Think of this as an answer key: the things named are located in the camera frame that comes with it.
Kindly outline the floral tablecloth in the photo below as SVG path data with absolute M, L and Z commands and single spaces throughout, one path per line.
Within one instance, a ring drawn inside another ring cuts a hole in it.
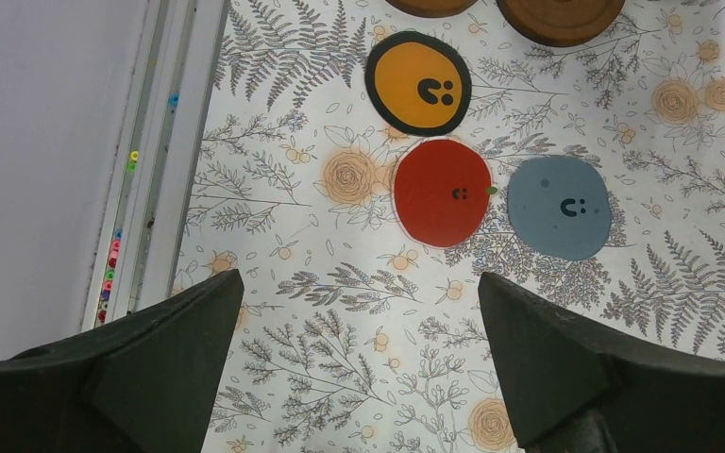
M 415 30 L 456 49 L 451 134 L 498 189 L 443 250 L 398 223 L 387 180 L 416 143 L 363 64 Z M 592 164 L 614 222 L 596 256 L 522 243 L 505 189 L 535 156 Z M 207 452 L 514 452 L 477 296 L 495 272 L 567 309 L 725 361 L 725 1 L 629 1 L 578 47 L 529 42 L 497 4 L 447 19 L 384 1 L 234 1 L 178 253 L 180 292 L 243 275 Z

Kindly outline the red apple coaster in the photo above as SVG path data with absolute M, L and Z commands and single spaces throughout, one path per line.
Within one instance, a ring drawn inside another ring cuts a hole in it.
M 480 227 L 494 194 L 485 160 L 449 139 L 418 144 L 398 163 L 396 216 L 414 240 L 436 248 L 465 242 Z

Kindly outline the brown wooden coaster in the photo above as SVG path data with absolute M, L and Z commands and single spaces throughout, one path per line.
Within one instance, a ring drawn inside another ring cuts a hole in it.
M 624 0 L 497 0 L 512 28 L 533 42 L 552 47 L 593 40 L 624 5 Z
M 471 8 L 477 0 L 387 0 L 398 10 L 421 18 L 446 18 Z

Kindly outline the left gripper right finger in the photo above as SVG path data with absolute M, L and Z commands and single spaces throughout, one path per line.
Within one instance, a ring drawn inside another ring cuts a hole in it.
M 481 316 L 528 452 L 725 452 L 725 361 L 640 340 L 481 276 Z

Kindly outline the grey blue coaster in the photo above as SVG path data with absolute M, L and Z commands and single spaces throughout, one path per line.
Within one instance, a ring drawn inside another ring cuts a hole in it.
M 507 186 L 511 227 L 532 250 L 585 260 L 607 243 L 612 226 L 608 191 L 584 160 L 551 156 L 524 161 Z

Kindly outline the orange smiley coaster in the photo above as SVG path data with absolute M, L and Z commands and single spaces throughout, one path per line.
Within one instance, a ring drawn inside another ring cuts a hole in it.
M 414 136 L 447 135 L 463 121 L 472 99 L 468 66 L 449 44 L 417 31 L 400 31 L 376 44 L 364 85 L 379 116 Z

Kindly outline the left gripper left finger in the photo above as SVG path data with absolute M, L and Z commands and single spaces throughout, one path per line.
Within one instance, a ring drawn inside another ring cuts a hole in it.
M 0 361 L 0 452 L 198 452 L 244 297 L 225 271 Z

